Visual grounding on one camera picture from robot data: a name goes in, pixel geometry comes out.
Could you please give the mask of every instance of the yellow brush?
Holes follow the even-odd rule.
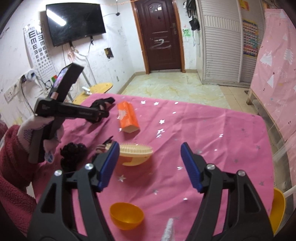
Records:
[[[111,144],[107,144],[106,150],[109,150]],[[147,161],[152,155],[153,150],[150,146],[132,143],[121,143],[120,156],[130,159],[129,162],[124,162],[124,166],[137,166]]]

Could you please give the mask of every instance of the orange box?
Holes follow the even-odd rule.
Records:
[[[120,127],[124,132],[132,133],[140,129],[131,103],[123,101],[117,104]]]

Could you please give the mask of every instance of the wall-mounted tv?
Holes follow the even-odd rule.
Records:
[[[46,5],[46,15],[54,46],[106,33],[99,4],[49,4]]]

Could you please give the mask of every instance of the blue gripper pad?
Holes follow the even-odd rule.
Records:
[[[118,161],[119,151],[119,144],[117,142],[114,142],[109,150],[109,155],[107,156],[106,161],[104,162],[100,172],[100,182],[98,184],[98,188],[101,191],[109,184],[111,175]]]
[[[203,186],[200,182],[200,171],[197,168],[194,160],[193,160],[193,153],[188,147],[186,143],[183,143],[181,145],[181,157],[184,162],[184,165],[186,167],[186,171],[188,173],[188,176],[190,178],[192,186],[197,189],[197,191],[200,193],[203,189]]]

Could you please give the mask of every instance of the person's hand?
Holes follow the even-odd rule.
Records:
[[[31,116],[29,119],[27,119],[24,123],[21,124],[18,132],[17,132],[17,138],[23,148],[29,153],[30,150],[30,144],[32,140],[32,134],[34,130],[40,130],[41,128],[45,127],[46,125],[53,122],[54,117],[41,117],[41,116]],[[60,129],[57,130],[54,138],[51,140],[44,140],[43,146],[45,150],[45,156],[44,159],[51,163],[54,160],[54,153],[58,146],[58,144],[61,142],[61,138],[64,134],[64,128],[61,126]]]
[[[106,151],[106,145],[100,144],[96,146],[96,154],[101,154]]]

